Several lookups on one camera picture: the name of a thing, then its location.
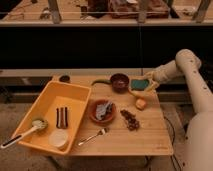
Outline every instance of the orange object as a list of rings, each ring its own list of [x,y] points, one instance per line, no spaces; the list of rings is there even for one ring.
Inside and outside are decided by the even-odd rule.
[[[146,101],[144,99],[139,98],[136,100],[135,106],[138,109],[143,110],[146,107]]]
[[[20,140],[19,144],[59,155],[68,154],[77,134],[90,94],[90,87],[50,81],[19,124],[13,137],[28,130],[31,127],[32,120],[35,118],[43,118],[47,120],[48,127],[42,132],[31,134]],[[55,111],[56,108],[61,106],[66,106],[70,109],[69,127],[66,129],[69,143],[63,150],[59,150],[49,143],[49,136],[56,129],[57,118]]]

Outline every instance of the floor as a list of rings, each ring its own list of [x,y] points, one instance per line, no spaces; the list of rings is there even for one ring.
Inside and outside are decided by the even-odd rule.
[[[7,140],[14,132],[23,116],[31,107],[32,103],[0,103],[0,143]],[[184,129],[183,124],[193,116],[191,105],[178,105],[176,103],[162,103],[165,117],[171,122],[175,130],[174,151],[178,163],[182,166]],[[168,120],[171,138],[173,129]],[[179,171],[176,169],[170,157],[54,157],[55,160],[67,170],[73,171]],[[56,169],[47,158],[38,155],[31,155],[25,147],[13,145],[10,148],[0,150],[0,170],[4,171],[40,171],[59,170]]]

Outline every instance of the black wall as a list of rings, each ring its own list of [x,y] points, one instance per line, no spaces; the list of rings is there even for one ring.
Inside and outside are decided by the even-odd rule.
[[[212,26],[0,27],[0,68],[156,67],[183,48],[213,62]]]
[[[10,12],[21,0],[0,0],[0,19]]]

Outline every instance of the small cup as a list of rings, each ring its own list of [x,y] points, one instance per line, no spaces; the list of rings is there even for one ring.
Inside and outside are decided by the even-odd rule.
[[[70,83],[70,76],[69,76],[69,75],[62,75],[62,76],[59,78],[59,81],[65,82],[65,83]]]
[[[49,136],[49,143],[59,150],[65,149],[68,144],[67,131],[63,129],[54,130]]]

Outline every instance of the utensil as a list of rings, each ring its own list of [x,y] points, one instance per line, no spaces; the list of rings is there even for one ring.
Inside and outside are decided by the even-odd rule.
[[[104,135],[104,134],[106,134],[108,131],[109,131],[109,128],[107,128],[107,127],[102,128],[100,131],[98,131],[97,134],[92,135],[92,136],[90,136],[90,137],[88,137],[88,138],[86,138],[86,139],[81,140],[81,141],[78,143],[78,145],[81,146],[81,145],[83,145],[84,143],[86,143],[87,141],[89,141],[89,140],[91,140],[91,139],[93,139],[93,138],[95,138],[95,137],[97,137],[97,136],[99,136],[99,135]]]
[[[1,149],[5,149],[5,148],[11,146],[12,144],[18,142],[19,140],[23,139],[27,135],[29,135],[37,130],[45,129],[48,126],[48,122],[46,120],[36,119],[32,122],[32,126],[33,127],[30,128],[28,131],[21,133],[21,134],[17,135],[16,137],[10,139],[9,141],[3,143],[1,145]]]

